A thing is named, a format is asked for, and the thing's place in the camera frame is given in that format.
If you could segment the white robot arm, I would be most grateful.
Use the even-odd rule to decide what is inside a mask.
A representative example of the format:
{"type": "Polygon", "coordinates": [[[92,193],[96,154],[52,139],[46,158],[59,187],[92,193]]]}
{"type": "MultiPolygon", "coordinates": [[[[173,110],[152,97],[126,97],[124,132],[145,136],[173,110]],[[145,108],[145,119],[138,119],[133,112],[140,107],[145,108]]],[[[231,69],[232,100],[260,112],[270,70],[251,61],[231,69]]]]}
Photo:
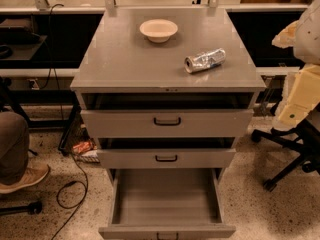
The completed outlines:
{"type": "Polygon", "coordinates": [[[272,45],[292,47],[294,57],[305,63],[286,77],[272,122],[277,130],[289,130],[320,103],[320,0],[313,0],[297,21],[274,37],[272,45]]]}

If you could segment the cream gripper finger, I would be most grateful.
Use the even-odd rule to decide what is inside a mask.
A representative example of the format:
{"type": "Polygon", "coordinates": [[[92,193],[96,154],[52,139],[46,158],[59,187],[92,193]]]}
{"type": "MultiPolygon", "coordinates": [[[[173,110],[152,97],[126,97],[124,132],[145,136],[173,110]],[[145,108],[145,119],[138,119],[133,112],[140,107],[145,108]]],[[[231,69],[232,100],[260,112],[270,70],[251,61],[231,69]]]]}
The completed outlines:
{"type": "Polygon", "coordinates": [[[296,127],[320,103],[320,66],[305,65],[293,78],[278,121],[296,127]]]}
{"type": "Polygon", "coordinates": [[[271,44],[282,49],[293,47],[295,43],[295,32],[297,24],[298,22],[294,21],[286,26],[273,38],[271,44]]]}

